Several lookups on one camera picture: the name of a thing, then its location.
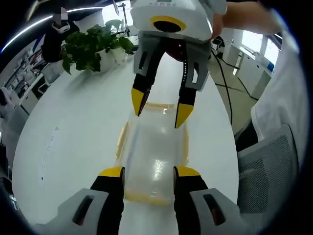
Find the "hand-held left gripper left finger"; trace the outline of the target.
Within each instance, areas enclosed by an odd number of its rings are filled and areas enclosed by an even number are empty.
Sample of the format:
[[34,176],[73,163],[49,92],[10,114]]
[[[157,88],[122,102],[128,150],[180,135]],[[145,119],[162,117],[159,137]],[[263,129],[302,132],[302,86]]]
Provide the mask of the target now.
[[117,235],[124,210],[125,168],[100,172],[90,188],[83,188],[57,209],[45,224],[36,224],[40,235]]

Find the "person's right hand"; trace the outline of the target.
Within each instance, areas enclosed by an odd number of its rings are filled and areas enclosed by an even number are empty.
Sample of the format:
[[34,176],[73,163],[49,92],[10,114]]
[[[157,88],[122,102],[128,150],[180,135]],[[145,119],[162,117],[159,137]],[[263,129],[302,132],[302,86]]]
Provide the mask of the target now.
[[220,15],[214,13],[213,33],[211,39],[216,38],[222,32],[224,27],[233,29],[245,29],[248,27],[250,8],[255,2],[228,2],[227,11]]

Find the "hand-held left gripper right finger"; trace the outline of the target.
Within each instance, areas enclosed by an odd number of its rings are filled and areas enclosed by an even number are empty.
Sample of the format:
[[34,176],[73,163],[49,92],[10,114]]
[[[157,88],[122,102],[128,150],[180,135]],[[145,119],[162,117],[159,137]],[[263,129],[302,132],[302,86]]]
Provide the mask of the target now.
[[174,211],[180,235],[246,235],[239,207],[196,170],[174,167]]

